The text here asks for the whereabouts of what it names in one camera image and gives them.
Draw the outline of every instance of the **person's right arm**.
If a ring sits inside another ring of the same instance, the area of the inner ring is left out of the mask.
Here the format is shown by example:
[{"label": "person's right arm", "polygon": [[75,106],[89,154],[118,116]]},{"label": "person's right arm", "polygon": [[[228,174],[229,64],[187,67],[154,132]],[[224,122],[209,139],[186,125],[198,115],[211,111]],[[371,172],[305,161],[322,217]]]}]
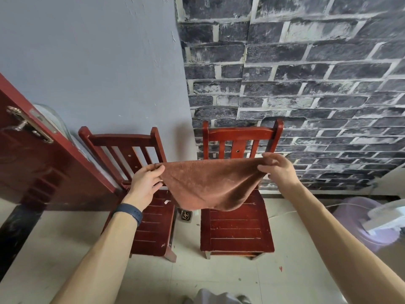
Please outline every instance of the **person's right arm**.
[{"label": "person's right arm", "polygon": [[280,193],[296,209],[319,255],[348,303],[405,303],[405,282],[357,240],[304,187],[294,166],[277,153],[264,153],[269,173]]}]

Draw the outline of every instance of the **person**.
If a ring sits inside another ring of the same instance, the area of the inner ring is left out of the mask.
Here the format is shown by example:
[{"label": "person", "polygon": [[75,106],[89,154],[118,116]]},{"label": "person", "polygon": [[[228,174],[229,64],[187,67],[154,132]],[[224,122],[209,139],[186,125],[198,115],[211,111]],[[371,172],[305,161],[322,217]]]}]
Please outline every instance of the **person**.
[{"label": "person", "polygon": [[[348,232],[300,183],[292,163],[277,153],[264,153],[263,157],[266,164],[259,165],[258,170],[268,173],[281,194],[294,206],[345,299],[349,303],[405,303],[405,282]],[[154,169],[153,164],[141,168],[135,173],[122,203],[143,211],[162,186],[159,177],[164,170],[164,166]],[[132,215],[114,213],[99,240],[51,303],[114,303],[136,228],[137,221]],[[237,300],[228,294],[220,295],[221,298],[211,295],[202,289],[194,303],[248,302],[246,298]]]}]

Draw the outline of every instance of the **brick-patterned wallpaper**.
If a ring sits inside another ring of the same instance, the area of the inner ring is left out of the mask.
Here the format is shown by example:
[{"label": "brick-patterned wallpaper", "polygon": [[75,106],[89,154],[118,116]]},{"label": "brick-patterned wallpaper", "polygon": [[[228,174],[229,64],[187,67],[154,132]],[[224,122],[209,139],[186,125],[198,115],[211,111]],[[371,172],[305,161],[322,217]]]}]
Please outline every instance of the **brick-patterned wallpaper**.
[{"label": "brick-patterned wallpaper", "polygon": [[203,120],[283,118],[276,151],[311,189],[361,189],[405,162],[405,0],[175,1],[199,158]]}]

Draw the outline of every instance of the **red wooden chair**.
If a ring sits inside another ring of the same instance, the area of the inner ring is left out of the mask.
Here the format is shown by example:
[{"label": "red wooden chair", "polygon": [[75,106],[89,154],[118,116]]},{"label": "red wooden chair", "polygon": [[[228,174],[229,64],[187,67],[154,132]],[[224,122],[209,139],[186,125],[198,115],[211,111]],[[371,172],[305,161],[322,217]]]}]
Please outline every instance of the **red wooden chair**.
[{"label": "red wooden chair", "polygon": [[[81,127],[78,134],[93,155],[104,165],[116,183],[124,190],[130,187],[131,172],[136,173],[142,167],[134,147],[141,149],[147,164],[151,164],[152,160],[146,147],[154,147],[159,162],[166,162],[166,156],[156,127],[152,128],[150,135],[92,134],[87,127]],[[124,179],[119,169],[115,167],[113,160],[127,180]],[[163,256],[171,262],[176,262],[176,255],[171,249],[175,206],[172,202],[165,204],[165,200],[168,199],[172,199],[168,190],[158,190],[154,194],[152,203],[143,211],[143,220],[136,229],[131,255]],[[110,218],[111,216],[106,221],[104,228],[108,225]]]},{"label": "red wooden chair", "polygon": [[[254,158],[260,140],[269,140],[266,151],[274,152],[283,131],[283,121],[278,119],[273,128],[208,128],[202,125],[204,159],[208,159],[209,142],[219,141],[219,159],[225,157],[225,142],[232,141],[230,158],[243,158],[247,141],[253,140],[250,157]],[[207,259],[211,255],[241,255],[252,259],[265,252],[274,252],[265,201],[258,188],[236,210],[201,210],[201,243]]]}]

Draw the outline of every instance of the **door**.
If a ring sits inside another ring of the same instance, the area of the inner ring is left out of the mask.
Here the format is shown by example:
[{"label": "door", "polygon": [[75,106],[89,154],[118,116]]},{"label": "door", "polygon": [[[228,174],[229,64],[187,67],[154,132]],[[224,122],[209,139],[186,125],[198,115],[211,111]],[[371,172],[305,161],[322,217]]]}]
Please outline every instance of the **door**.
[{"label": "door", "polygon": [[0,198],[43,209],[111,210],[115,190],[0,74]]}]

